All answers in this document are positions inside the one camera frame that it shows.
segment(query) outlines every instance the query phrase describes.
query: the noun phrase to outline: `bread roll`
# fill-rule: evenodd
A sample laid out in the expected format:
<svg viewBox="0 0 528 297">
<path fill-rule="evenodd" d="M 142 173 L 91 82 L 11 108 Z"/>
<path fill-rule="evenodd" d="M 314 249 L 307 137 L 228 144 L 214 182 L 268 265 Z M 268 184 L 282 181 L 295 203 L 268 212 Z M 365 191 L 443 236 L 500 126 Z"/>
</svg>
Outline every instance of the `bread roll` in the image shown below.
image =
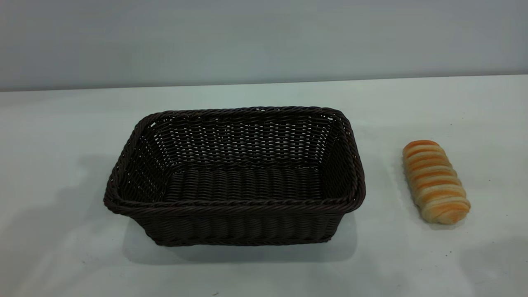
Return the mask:
<svg viewBox="0 0 528 297">
<path fill-rule="evenodd" d="M 403 149 L 403 165 L 413 200 L 424 220 L 454 224 L 466 217 L 471 204 L 438 143 L 430 140 L 409 143 Z"/>
</svg>

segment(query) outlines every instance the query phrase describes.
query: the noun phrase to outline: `rectangular basket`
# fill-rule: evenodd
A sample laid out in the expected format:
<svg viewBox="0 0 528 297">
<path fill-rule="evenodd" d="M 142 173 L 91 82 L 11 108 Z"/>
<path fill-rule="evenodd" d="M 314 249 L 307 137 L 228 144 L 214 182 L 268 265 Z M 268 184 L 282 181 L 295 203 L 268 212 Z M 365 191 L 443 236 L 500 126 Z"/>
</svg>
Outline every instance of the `rectangular basket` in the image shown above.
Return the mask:
<svg viewBox="0 0 528 297">
<path fill-rule="evenodd" d="M 340 111 L 253 107 L 145 117 L 104 202 L 159 245 L 288 245 L 330 240 L 364 197 Z"/>
</svg>

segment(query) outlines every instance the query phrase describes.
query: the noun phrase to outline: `tabletop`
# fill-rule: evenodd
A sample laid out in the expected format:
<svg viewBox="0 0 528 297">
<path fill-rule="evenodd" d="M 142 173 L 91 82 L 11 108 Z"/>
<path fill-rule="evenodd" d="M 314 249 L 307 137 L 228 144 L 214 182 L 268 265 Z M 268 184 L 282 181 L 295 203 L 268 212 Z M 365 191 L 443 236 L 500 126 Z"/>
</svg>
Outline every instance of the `tabletop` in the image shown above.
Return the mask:
<svg viewBox="0 0 528 297">
<path fill-rule="evenodd" d="M 324 244 L 157 246 L 102 197 L 134 125 L 165 110 L 324 106 L 366 198 Z M 528 76 L 0 93 L 0 296 L 528 296 Z M 472 209 L 414 206 L 401 151 L 438 142 Z"/>
</svg>

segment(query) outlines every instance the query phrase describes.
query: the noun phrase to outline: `basket inner wall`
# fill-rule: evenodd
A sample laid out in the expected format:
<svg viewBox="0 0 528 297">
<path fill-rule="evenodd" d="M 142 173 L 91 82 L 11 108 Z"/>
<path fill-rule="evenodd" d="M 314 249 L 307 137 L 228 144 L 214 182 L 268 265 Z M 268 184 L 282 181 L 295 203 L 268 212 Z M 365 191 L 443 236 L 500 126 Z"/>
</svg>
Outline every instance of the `basket inner wall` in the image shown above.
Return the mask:
<svg viewBox="0 0 528 297">
<path fill-rule="evenodd" d="M 141 132 L 119 191 L 138 202 L 338 198 L 353 178 L 348 145 L 328 112 L 175 112 Z"/>
</svg>

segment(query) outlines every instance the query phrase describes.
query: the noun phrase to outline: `basket bottom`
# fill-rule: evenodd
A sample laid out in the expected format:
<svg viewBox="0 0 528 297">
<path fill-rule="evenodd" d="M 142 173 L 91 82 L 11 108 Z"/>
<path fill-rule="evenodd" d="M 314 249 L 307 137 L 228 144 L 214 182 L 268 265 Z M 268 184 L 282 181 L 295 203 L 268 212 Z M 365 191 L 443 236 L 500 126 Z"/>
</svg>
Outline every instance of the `basket bottom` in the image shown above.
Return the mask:
<svg viewBox="0 0 528 297">
<path fill-rule="evenodd" d="M 319 168 L 191 169 L 172 175 L 164 201 L 323 199 Z"/>
</svg>

